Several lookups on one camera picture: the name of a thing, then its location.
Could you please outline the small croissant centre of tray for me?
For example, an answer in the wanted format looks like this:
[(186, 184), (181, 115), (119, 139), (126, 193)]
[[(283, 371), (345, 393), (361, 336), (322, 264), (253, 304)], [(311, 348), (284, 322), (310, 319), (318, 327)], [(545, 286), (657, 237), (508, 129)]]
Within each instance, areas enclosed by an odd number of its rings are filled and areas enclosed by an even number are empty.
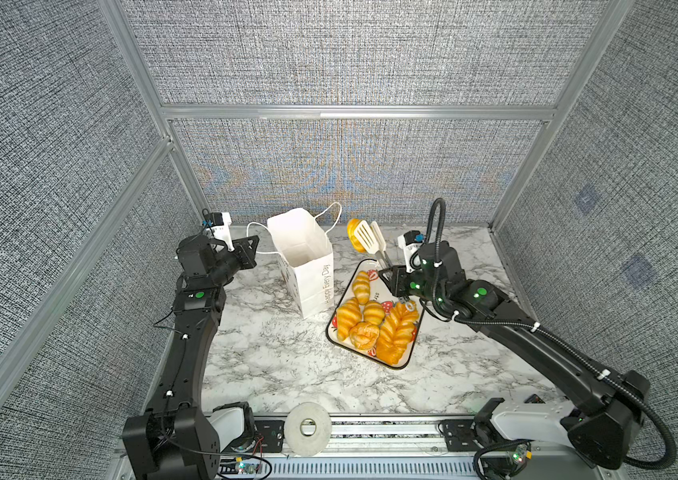
[(369, 324), (380, 326), (386, 316), (382, 304), (376, 301), (369, 301), (363, 308), (363, 321)]

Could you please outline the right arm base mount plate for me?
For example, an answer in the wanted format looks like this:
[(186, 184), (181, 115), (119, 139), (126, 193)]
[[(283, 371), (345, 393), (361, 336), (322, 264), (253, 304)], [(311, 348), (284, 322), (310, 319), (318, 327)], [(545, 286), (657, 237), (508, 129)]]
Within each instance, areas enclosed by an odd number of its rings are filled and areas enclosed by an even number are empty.
[(441, 420), (437, 428), (449, 452), (475, 453), (481, 448), (507, 442), (488, 420), (446, 419)]

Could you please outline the small circuit board right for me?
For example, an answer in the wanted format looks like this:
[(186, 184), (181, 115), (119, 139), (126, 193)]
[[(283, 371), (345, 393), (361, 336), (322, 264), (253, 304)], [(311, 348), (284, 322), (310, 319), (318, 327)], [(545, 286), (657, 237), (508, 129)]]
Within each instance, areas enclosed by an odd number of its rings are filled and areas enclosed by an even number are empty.
[(500, 462), (500, 474), (504, 477), (515, 477), (527, 466), (532, 457), (530, 441), (509, 442), (505, 449), (507, 457)]

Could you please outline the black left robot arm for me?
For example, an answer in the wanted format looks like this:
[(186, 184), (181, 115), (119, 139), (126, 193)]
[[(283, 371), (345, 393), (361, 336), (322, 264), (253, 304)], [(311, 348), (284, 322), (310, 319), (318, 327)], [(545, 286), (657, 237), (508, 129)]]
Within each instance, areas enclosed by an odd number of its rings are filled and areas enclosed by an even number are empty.
[(225, 285), (256, 265), (258, 236), (225, 243), (203, 234), (176, 250), (182, 272), (171, 312), (167, 359), (143, 414), (125, 422), (122, 442), (138, 479), (212, 479), (226, 448), (247, 449), (256, 430), (245, 402), (206, 416), (201, 394), (208, 352), (224, 309)]

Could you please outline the white tape roll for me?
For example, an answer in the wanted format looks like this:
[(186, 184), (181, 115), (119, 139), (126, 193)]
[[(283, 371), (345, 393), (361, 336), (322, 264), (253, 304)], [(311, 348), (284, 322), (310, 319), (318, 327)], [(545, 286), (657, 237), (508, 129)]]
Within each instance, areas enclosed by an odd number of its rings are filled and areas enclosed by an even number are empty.
[(297, 405), (286, 417), (284, 437), (290, 450), (299, 456), (321, 453), (328, 445), (332, 420), (328, 411), (314, 402)]

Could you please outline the small green circuit board left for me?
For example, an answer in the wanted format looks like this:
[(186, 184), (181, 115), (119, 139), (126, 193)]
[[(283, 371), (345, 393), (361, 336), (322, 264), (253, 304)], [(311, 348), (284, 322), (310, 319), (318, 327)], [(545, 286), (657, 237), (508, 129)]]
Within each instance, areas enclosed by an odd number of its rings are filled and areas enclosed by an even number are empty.
[(219, 465), (218, 475), (222, 476), (255, 476), (261, 472), (260, 462), (254, 459), (242, 457), (225, 458)]

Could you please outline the croissant upper left of tray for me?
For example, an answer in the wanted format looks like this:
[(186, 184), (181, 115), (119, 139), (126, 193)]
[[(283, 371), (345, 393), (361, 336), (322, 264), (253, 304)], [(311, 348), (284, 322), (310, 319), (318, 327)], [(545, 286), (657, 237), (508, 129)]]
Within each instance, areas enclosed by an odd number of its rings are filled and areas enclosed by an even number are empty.
[(354, 298), (360, 305), (366, 305), (370, 300), (371, 286), (370, 277), (367, 271), (359, 271), (355, 276), (351, 289)]

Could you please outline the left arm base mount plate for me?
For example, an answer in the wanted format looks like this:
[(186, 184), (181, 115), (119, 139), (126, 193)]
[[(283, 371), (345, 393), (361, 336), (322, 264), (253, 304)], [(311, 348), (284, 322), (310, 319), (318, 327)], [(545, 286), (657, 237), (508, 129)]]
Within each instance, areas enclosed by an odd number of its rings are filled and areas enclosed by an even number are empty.
[(255, 417), (253, 425), (244, 427), (243, 434), (232, 441), (223, 452), (233, 453), (281, 453), (284, 442), (284, 425), (282, 418)]

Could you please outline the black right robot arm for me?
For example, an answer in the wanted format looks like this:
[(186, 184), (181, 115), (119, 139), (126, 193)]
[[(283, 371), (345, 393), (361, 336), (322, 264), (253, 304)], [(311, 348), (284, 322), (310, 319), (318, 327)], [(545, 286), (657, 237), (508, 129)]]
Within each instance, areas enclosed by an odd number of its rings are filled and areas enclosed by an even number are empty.
[(617, 470), (671, 467), (678, 455), (670, 428), (648, 404), (649, 381), (588, 357), (523, 311), (503, 290), (467, 277), (443, 238), (446, 202), (436, 199), (423, 241), (403, 265), (382, 272), (394, 296), (413, 295), (435, 318), (470, 327), (504, 345), (550, 380), (572, 403), (553, 417), (551, 442), (590, 466)]

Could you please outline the aluminium front rail frame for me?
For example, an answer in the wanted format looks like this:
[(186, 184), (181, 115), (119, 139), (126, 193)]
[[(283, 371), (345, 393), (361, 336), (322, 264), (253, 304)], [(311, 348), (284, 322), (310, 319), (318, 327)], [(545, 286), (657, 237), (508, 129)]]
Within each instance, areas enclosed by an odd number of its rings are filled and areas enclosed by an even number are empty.
[[(286, 414), (258, 415), (282, 418)], [(332, 415), (332, 433), (319, 454), (301, 457), (283, 442), (281, 453), (259, 453), (264, 465), (255, 476), (230, 479), (478, 479), (472, 464), (474, 453), (449, 452), (438, 423), (470, 415)], [(509, 479), (630, 479), (624, 470), (590, 468), (572, 450), (536, 442), (528, 466)]]

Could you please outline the croissant top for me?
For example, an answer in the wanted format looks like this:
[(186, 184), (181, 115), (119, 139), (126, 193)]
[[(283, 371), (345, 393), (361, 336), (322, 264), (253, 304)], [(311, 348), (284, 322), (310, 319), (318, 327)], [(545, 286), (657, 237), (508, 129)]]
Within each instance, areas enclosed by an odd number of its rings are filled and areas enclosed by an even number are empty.
[(360, 240), (357, 238), (357, 236), (355, 234), (355, 231), (356, 231), (357, 227), (360, 225), (360, 223), (361, 223), (361, 221), (359, 219), (356, 219), (356, 218), (351, 219), (347, 224), (347, 235), (348, 235), (348, 238), (349, 238), (353, 248), (357, 252), (359, 252), (361, 254), (365, 254), (366, 250), (364, 249), (362, 243), (360, 242)]

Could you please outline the black tv remote control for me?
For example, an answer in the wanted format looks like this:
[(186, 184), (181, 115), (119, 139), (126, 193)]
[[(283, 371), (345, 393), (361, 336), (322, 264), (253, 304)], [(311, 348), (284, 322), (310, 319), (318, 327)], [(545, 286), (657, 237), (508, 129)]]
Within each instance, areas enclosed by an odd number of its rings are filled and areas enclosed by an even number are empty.
[(527, 397), (524, 400), (525, 403), (530, 403), (530, 404), (544, 404), (545, 401), (538, 395), (538, 394), (532, 394), (529, 397)]

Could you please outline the white paper gift bag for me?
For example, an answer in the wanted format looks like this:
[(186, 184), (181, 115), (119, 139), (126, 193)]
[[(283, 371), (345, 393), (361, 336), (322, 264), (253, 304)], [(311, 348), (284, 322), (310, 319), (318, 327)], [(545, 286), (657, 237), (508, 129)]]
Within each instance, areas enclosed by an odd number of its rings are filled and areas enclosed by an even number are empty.
[(304, 318), (334, 305), (334, 251), (328, 234), (342, 213), (342, 204), (333, 202), (316, 215), (294, 208), (262, 225), (273, 243), (269, 253), (276, 258), (287, 290)]

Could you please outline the round bun bottom left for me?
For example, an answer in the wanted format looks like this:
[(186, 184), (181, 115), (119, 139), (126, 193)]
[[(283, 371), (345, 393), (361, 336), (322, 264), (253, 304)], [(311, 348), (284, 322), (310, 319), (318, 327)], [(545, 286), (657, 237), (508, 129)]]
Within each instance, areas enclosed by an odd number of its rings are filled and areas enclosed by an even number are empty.
[(375, 346), (380, 334), (377, 325), (360, 322), (349, 331), (349, 339), (357, 350), (367, 351)]

